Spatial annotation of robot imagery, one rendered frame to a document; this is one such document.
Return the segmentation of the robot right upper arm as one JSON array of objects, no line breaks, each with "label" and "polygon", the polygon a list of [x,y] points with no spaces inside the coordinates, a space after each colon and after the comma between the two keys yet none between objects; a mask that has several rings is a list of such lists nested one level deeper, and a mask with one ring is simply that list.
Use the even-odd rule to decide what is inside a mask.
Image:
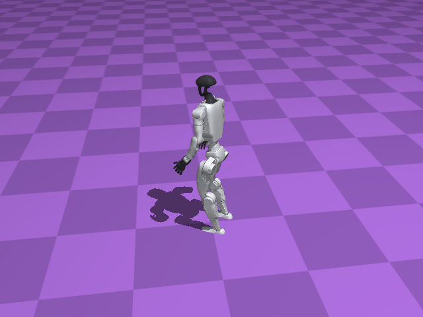
[{"label": "robot right upper arm", "polygon": [[221,101],[221,103],[222,103],[222,106],[223,106],[223,123],[225,122],[225,111],[224,111],[224,104],[225,104],[225,101],[224,101],[224,99],[222,99],[222,98],[218,98],[218,99],[220,99],[220,101]]}]

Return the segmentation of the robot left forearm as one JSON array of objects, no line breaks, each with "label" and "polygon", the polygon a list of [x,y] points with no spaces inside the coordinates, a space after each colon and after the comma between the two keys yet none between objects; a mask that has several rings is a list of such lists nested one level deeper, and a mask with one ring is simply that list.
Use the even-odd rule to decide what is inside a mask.
[{"label": "robot left forearm", "polygon": [[183,158],[183,161],[186,164],[195,157],[195,154],[199,149],[199,146],[197,145],[197,138],[195,136],[192,137],[189,147],[190,148],[189,148],[186,156]]}]

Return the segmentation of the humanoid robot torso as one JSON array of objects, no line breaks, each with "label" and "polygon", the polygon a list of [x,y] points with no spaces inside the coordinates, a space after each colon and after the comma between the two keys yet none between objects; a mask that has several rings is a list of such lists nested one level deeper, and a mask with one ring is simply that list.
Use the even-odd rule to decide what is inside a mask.
[{"label": "humanoid robot torso", "polygon": [[210,157],[214,158],[216,160],[215,165],[217,166],[223,162],[225,150],[223,146],[219,146],[219,142],[217,141],[223,135],[223,106],[220,99],[215,99],[218,101],[214,104],[207,104],[204,99],[198,107],[203,106],[206,108],[206,116],[203,120],[203,138],[204,141],[207,141],[206,145],[208,145],[206,157],[207,159]]}]

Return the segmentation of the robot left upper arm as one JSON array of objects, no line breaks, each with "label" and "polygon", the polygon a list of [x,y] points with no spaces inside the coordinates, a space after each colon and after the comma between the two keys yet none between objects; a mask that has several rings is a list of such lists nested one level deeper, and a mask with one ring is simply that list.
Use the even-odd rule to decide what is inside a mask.
[{"label": "robot left upper arm", "polygon": [[197,138],[197,145],[204,142],[203,138],[203,120],[206,116],[205,107],[201,106],[193,110],[192,119],[194,121],[194,133]]}]

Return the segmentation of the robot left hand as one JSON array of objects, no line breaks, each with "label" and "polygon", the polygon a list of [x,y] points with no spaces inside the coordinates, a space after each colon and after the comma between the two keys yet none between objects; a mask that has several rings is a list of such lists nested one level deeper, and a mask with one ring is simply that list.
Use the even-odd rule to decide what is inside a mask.
[{"label": "robot left hand", "polygon": [[[184,156],[185,157],[185,156]],[[183,158],[184,158],[183,157]],[[177,172],[177,173],[180,173],[180,175],[182,175],[182,171],[184,171],[184,169],[185,169],[185,167],[186,167],[186,165],[188,165],[189,163],[190,163],[190,161],[186,164],[184,161],[183,161],[183,158],[180,160],[180,161],[178,161],[178,162],[174,162],[174,164],[176,164],[176,166],[174,167],[174,169],[176,169],[175,170],[175,172]]]}]

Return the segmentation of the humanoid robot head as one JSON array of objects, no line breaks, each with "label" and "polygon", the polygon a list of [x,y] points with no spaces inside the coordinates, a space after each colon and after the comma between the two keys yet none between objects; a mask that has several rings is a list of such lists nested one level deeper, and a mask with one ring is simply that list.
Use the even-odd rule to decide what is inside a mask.
[{"label": "humanoid robot head", "polygon": [[[196,80],[196,84],[198,86],[198,91],[200,96],[204,96],[207,104],[214,104],[218,101],[212,96],[212,93],[207,91],[207,88],[210,88],[210,86],[213,86],[216,84],[216,80],[214,77],[210,75],[203,75]],[[203,94],[201,91],[202,87],[204,87]]]}]

